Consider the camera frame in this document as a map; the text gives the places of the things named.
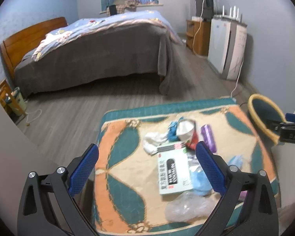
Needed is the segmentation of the light blue face mask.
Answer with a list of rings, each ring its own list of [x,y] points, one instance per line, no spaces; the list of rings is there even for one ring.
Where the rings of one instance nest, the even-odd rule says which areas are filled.
[[[207,197],[212,194],[213,188],[197,160],[195,152],[187,151],[189,173],[193,189],[191,190],[198,196]]]

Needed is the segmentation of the purple plastic bottle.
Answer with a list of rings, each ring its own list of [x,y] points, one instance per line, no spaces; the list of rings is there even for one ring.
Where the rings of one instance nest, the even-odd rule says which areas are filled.
[[[213,135],[213,130],[211,129],[211,126],[208,124],[205,124],[201,127],[201,134],[204,139],[204,143],[209,148],[209,150],[212,153],[216,153],[216,142]]]

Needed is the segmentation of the red white paper packet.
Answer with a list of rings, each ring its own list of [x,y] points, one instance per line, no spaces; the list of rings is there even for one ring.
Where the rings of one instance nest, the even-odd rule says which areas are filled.
[[[199,142],[198,134],[196,131],[194,131],[192,134],[192,137],[189,140],[187,140],[185,145],[189,150],[195,151],[195,148],[198,142]]]

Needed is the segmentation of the white green medicine box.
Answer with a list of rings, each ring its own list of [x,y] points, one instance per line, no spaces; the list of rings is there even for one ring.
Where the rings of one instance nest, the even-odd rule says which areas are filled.
[[[160,195],[182,193],[193,189],[187,149],[183,142],[169,142],[158,146],[158,182]]]

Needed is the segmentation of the white tissue cloth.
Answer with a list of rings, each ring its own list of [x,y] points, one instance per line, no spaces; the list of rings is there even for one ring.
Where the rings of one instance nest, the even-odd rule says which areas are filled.
[[[149,132],[143,137],[143,149],[152,156],[158,152],[158,146],[167,141],[167,133]]]

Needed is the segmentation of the yellow teal trash bin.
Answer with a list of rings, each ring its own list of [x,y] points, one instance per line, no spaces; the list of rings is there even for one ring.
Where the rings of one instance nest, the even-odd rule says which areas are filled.
[[[279,135],[267,126],[272,122],[286,123],[282,110],[268,97],[253,94],[247,103],[250,120],[266,141],[271,141],[275,146],[279,143]]]

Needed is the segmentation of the clear plastic wrapper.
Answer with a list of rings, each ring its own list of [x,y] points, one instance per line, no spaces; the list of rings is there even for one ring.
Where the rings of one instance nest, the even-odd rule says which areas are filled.
[[[205,197],[186,191],[167,204],[165,218],[169,222],[191,222],[209,217],[216,204],[215,196]]]

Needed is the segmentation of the white paper cup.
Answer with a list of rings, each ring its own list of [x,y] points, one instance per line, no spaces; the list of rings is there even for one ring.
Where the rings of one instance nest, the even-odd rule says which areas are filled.
[[[181,119],[177,123],[176,136],[182,141],[187,142],[193,137],[195,122],[190,119]]]

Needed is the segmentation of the white air purifier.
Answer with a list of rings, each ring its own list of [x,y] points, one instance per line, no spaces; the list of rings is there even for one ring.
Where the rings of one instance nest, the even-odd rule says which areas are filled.
[[[209,65],[222,79],[237,80],[246,42],[245,23],[222,16],[212,18],[207,59]]]

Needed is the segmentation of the patterned teal orange mat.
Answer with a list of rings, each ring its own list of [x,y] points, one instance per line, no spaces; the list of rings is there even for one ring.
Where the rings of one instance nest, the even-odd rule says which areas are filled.
[[[230,98],[116,110],[100,122],[92,224],[100,235],[194,235],[220,200],[195,156],[205,141],[228,165],[266,171],[274,163]]]

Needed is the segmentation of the blue crumpled cloth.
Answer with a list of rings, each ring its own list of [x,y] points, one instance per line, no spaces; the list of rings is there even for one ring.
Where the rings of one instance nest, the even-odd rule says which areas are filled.
[[[184,118],[181,117],[178,121],[173,121],[170,123],[170,125],[168,126],[168,132],[167,132],[167,140],[169,142],[176,142],[179,141],[180,138],[177,136],[177,127],[178,127],[178,123],[180,121],[182,121]]]

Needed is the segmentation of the wooden side cabinet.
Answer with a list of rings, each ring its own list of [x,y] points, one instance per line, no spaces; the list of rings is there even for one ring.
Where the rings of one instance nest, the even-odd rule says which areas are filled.
[[[186,46],[199,56],[208,56],[211,22],[186,21]]]

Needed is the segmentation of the white wifi router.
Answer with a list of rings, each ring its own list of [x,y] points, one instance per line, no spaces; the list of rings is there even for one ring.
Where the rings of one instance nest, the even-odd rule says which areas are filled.
[[[228,19],[228,20],[233,20],[236,22],[242,23],[242,18],[239,16],[239,8],[234,6],[230,7],[229,9],[229,14],[225,13],[225,6],[222,6],[222,14],[215,14],[213,16],[215,19]]]

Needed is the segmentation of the small green waste bucket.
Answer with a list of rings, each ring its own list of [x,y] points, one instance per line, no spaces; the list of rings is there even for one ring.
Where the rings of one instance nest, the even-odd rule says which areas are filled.
[[[23,113],[26,111],[26,103],[23,99],[22,93],[20,91],[19,87],[16,87],[11,92],[12,97],[15,99],[16,103],[18,104],[19,108],[17,108],[13,103],[11,98],[6,94],[5,102],[6,104],[12,109],[13,113],[17,116],[23,115]]]

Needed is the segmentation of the black monitor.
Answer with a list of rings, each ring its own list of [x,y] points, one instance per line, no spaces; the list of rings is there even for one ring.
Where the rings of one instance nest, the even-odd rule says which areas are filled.
[[[195,0],[195,15],[204,21],[211,21],[214,15],[214,0]]]

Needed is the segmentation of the wooden headboard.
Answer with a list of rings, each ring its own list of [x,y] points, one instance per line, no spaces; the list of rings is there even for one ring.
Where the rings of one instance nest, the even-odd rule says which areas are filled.
[[[37,48],[46,34],[66,26],[67,21],[64,17],[54,18],[27,27],[2,41],[0,51],[4,65],[13,82],[14,70],[25,54]]]

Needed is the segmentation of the bed with grey cover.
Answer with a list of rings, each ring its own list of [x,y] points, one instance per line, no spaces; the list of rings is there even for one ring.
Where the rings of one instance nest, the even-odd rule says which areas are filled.
[[[35,62],[29,51],[14,70],[13,84],[24,96],[59,91],[98,79],[156,73],[159,92],[177,96],[190,84],[178,46],[165,28],[143,23],[82,36]]]

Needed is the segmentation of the clothes pile on windowsill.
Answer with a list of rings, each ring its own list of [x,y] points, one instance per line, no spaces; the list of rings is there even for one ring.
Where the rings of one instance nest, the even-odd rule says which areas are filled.
[[[141,2],[139,0],[113,0],[106,8],[106,15],[123,14],[125,9],[135,9]]]

